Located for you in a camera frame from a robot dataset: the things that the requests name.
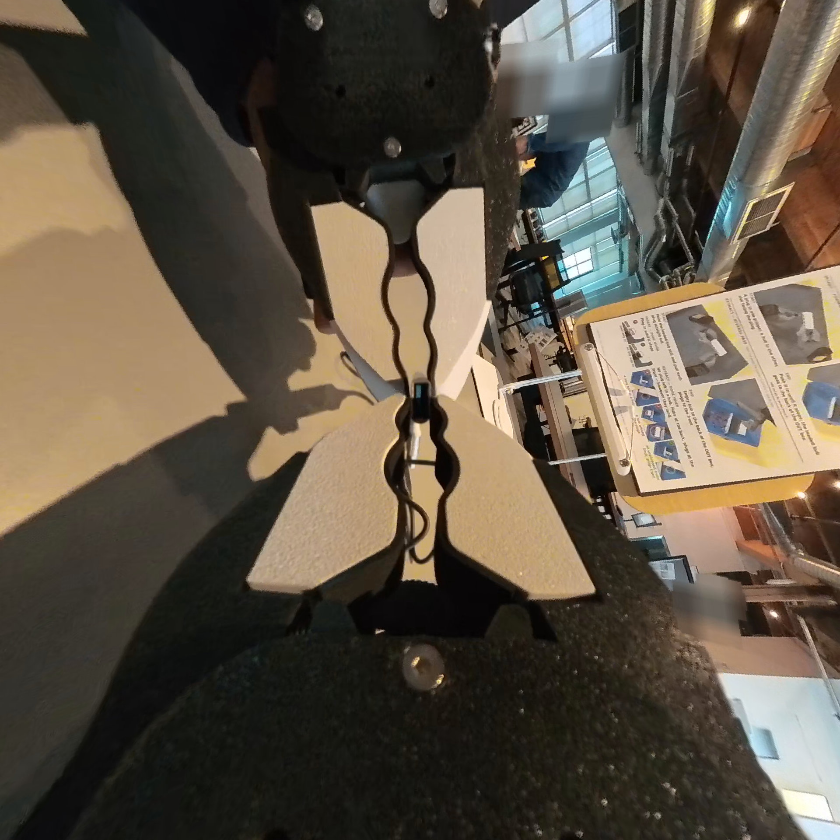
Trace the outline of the white document stand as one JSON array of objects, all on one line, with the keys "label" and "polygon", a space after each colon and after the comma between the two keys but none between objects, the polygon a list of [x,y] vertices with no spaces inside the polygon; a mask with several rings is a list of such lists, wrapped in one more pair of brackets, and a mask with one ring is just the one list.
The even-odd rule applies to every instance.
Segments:
[{"label": "white document stand", "polygon": [[[524,381],[507,382],[497,359],[480,345],[479,353],[472,360],[471,375],[476,388],[481,415],[502,433],[523,445],[522,431],[513,397],[529,387],[537,387],[549,422],[549,435],[554,451],[562,458],[553,461],[561,467],[571,483],[575,483],[571,466],[586,459],[607,461],[616,480],[631,475],[634,446],[634,423],[631,418],[629,394],[620,387],[612,388],[603,377],[602,363],[593,343],[578,345],[581,353],[580,369],[552,371],[547,358],[536,343],[528,345],[528,358],[532,363],[532,376]],[[562,389],[565,382],[579,382],[588,394],[591,417],[600,432],[604,452],[583,456],[574,447],[573,430]]]}]

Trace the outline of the person's left forearm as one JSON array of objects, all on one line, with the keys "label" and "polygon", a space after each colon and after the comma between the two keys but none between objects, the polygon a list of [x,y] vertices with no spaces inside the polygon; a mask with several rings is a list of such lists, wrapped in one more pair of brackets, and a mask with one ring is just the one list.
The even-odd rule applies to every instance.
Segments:
[{"label": "person's left forearm", "polygon": [[186,70],[227,135],[241,145],[256,146],[256,111],[271,98],[277,2],[123,4]]}]

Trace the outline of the instruction sheet on stand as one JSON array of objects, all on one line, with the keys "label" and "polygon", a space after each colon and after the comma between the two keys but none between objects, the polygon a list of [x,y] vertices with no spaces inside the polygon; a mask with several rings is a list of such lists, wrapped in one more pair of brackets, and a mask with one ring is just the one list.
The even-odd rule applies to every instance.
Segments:
[{"label": "instruction sheet on stand", "polygon": [[610,304],[574,327],[605,383],[629,394],[635,509],[669,514],[781,501],[839,467],[839,268]]}]

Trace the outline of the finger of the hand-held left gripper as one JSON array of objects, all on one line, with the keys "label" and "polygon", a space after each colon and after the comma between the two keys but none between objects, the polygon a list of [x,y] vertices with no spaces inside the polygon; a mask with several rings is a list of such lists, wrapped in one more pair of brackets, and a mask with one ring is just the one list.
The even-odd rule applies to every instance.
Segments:
[{"label": "finger of the hand-held left gripper", "polygon": [[391,244],[383,224],[348,203],[311,209],[332,327],[371,394],[403,394],[383,284]]},{"label": "finger of the hand-held left gripper", "polygon": [[433,297],[434,389],[459,394],[490,309],[484,189],[447,190],[419,218],[415,237]]}]

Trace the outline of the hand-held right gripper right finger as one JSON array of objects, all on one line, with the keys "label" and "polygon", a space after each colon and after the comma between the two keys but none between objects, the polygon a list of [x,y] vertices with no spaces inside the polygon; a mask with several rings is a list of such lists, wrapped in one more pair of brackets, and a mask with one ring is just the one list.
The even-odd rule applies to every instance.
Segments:
[{"label": "hand-held right gripper right finger", "polygon": [[458,629],[556,640],[545,606],[592,598],[595,584],[538,465],[514,439],[458,404],[434,403],[435,581]]}]

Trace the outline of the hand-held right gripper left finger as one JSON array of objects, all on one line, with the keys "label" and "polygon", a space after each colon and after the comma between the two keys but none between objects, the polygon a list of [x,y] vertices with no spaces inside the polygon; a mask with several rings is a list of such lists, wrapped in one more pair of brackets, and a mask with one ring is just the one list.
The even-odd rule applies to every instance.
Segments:
[{"label": "hand-held right gripper left finger", "polygon": [[246,579],[253,592],[295,600],[287,634],[365,632],[402,584],[407,515],[392,469],[404,405],[387,397],[306,457]]}]

